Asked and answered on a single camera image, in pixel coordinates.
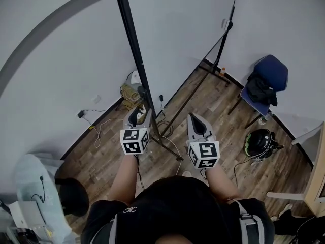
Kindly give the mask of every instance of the black helmet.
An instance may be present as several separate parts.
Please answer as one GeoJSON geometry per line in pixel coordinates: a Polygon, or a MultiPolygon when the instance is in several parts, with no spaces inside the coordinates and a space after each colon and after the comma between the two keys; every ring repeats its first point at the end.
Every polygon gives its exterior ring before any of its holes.
{"type": "Polygon", "coordinates": [[[246,137],[245,153],[249,157],[259,157],[269,149],[272,141],[271,132],[267,129],[258,129],[246,137]]]}

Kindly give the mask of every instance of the forearm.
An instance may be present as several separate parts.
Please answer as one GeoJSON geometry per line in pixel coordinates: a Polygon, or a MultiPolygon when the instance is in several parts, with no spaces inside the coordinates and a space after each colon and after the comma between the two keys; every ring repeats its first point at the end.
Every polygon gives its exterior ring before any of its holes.
{"type": "Polygon", "coordinates": [[[205,172],[212,193],[219,200],[241,198],[237,187],[230,181],[222,167],[217,164],[205,172]]]}
{"type": "Polygon", "coordinates": [[[132,155],[125,155],[108,192],[108,200],[130,205],[136,194],[138,162],[132,155]]]}

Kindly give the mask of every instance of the black round object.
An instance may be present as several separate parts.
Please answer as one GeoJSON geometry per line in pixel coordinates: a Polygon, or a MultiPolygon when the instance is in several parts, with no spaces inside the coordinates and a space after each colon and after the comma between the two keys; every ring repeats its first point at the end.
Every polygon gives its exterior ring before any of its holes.
{"type": "Polygon", "coordinates": [[[250,157],[263,154],[270,146],[271,132],[267,129],[258,129],[247,135],[245,152],[250,157]]]}
{"type": "Polygon", "coordinates": [[[86,189],[76,179],[55,179],[60,185],[59,196],[64,215],[84,216],[89,209],[89,198],[86,189]]]}

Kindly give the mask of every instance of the white box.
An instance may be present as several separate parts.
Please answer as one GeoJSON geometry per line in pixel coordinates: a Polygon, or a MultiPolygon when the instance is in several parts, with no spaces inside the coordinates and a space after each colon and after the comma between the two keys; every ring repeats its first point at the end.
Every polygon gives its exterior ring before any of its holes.
{"type": "Polygon", "coordinates": [[[16,201],[9,209],[17,228],[32,229],[44,226],[44,220],[35,201],[16,201]]]}
{"type": "Polygon", "coordinates": [[[219,142],[189,143],[187,154],[196,169],[215,167],[220,159],[219,142]]]}
{"type": "Polygon", "coordinates": [[[143,154],[150,142],[147,128],[122,129],[120,142],[126,155],[143,154]]]}

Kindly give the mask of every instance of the shirt sleeve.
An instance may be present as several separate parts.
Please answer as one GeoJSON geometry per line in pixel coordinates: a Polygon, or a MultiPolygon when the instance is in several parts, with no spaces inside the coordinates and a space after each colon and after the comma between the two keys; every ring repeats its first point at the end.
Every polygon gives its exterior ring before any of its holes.
{"type": "Polygon", "coordinates": [[[243,199],[239,200],[240,204],[251,215],[257,215],[260,217],[265,234],[265,243],[272,244],[274,241],[275,229],[273,222],[270,219],[268,212],[266,211],[265,204],[257,199],[243,199]]]}
{"type": "Polygon", "coordinates": [[[81,234],[81,243],[89,244],[105,224],[109,223],[117,213],[126,208],[127,205],[120,201],[100,200],[95,202],[90,208],[85,228],[81,234]]]}

